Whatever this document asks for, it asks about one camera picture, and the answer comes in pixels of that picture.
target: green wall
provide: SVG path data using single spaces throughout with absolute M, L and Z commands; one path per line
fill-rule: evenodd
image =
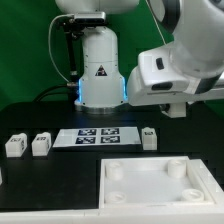
M 41 91 L 64 81 L 55 72 L 48 55 L 49 24 L 61 14 L 54 0 L 1 0 L 0 9 L 1 110 L 14 102 L 32 101 Z M 140 0 L 134 11 L 109 16 L 108 21 L 119 38 L 120 72 L 128 78 L 137 65 L 138 54 L 161 46 L 162 40 L 144 0 Z M 164 30 L 163 34 L 167 42 L 172 40 Z M 62 30 L 53 32 L 52 46 L 57 65 L 69 77 Z M 74 46 L 78 71 L 82 74 L 81 42 L 75 42 Z

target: black table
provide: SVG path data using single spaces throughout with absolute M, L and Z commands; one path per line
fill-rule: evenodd
M 47 157 L 32 156 L 36 134 L 60 129 L 144 127 L 156 129 L 158 151 L 141 145 L 52 148 Z M 26 133 L 22 158 L 7 158 L 5 143 Z M 113 115 L 76 112 L 67 102 L 17 103 L 0 112 L 0 212 L 98 208 L 100 163 L 104 158 L 189 156 L 202 159 L 224 189 L 224 120 L 203 103 L 187 118 L 170 119 L 158 106 L 130 108 Z

